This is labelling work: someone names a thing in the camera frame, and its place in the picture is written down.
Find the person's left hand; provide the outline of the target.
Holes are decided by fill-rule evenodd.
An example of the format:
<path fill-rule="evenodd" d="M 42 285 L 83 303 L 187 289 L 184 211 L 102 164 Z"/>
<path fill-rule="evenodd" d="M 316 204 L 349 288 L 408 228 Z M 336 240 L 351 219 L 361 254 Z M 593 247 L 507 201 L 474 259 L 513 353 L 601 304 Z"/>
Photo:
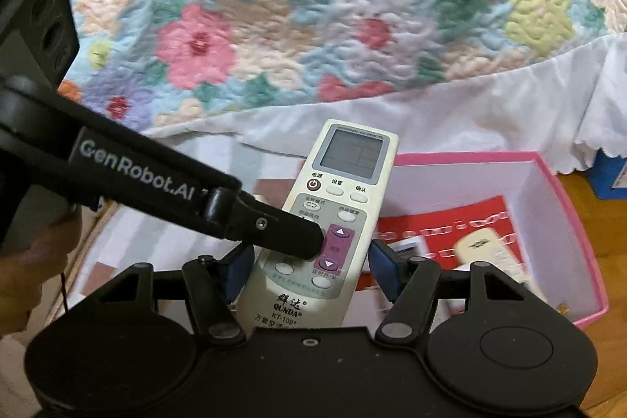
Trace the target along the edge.
<path fill-rule="evenodd" d="M 1 336 L 24 331 L 42 301 L 42 285 L 64 273 L 78 245 L 82 211 L 74 208 L 48 227 L 23 252 L 1 258 Z"/>

